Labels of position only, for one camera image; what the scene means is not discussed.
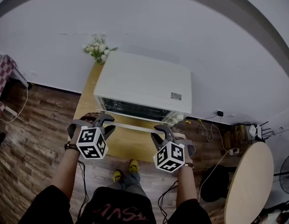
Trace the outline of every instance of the red checkered fabric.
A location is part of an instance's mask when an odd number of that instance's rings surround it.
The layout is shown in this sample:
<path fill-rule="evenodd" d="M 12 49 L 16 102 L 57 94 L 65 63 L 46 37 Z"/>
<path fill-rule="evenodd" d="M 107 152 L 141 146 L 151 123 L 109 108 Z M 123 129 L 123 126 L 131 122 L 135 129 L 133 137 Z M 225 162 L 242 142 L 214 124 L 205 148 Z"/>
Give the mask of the red checkered fabric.
<path fill-rule="evenodd" d="M 7 80 L 16 66 L 16 62 L 8 55 L 0 56 L 0 96 L 4 90 Z M 5 105 L 0 102 L 0 115 L 4 109 Z"/>

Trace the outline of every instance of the white box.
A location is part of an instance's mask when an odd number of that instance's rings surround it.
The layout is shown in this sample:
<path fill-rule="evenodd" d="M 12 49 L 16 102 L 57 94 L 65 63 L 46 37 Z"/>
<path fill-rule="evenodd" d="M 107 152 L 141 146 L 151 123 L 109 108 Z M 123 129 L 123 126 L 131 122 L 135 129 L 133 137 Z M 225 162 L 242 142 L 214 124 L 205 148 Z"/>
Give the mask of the white box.
<path fill-rule="evenodd" d="M 183 144 L 168 142 L 153 156 L 156 168 L 172 173 L 185 164 Z"/>
<path fill-rule="evenodd" d="M 100 128 L 83 126 L 76 146 L 85 159 L 103 159 L 108 152 Z"/>

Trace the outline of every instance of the foot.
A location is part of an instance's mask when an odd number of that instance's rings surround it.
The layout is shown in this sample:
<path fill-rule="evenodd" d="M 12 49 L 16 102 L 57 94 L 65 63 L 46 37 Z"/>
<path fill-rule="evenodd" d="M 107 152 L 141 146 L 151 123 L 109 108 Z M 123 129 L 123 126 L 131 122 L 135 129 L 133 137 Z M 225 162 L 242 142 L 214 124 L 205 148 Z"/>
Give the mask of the foot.
<path fill-rule="evenodd" d="M 130 173 L 138 173 L 138 170 L 139 170 L 138 161 L 133 159 L 130 163 L 130 166 L 129 166 L 129 172 Z"/>
<path fill-rule="evenodd" d="M 120 182 L 120 181 L 124 180 L 124 174 L 122 173 L 121 170 L 117 169 L 113 172 L 112 179 L 113 179 L 113 182 L 117 182 L 117 181 Z"/>

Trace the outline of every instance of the oven window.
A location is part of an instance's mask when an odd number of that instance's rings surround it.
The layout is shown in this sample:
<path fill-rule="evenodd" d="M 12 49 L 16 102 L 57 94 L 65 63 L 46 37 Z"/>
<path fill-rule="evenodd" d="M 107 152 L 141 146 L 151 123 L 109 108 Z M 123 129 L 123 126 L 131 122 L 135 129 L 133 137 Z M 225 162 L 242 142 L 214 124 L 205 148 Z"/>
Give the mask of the oven window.
<path fill-rule="evenodd" d="M 162 121 L 169 113 L 168 110 L 152 108 L 144 105 L 136 105 L 114 99 L 101 98 L 106 111 L 113 111 L 121 114 L 127 114 L 145 119 Z"/>

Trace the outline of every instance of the white toaster oven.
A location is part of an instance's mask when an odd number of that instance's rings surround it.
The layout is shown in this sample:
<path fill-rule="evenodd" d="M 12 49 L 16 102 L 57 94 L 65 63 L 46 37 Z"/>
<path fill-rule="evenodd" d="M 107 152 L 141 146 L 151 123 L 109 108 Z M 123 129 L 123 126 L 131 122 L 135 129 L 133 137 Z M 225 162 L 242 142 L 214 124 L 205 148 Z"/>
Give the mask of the white toaster oven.
<path fill-rule="evenodd" d="M 110 52 L 94 90 L 100 110 L 174 125 L 192 111 L 187 67 Z"/>

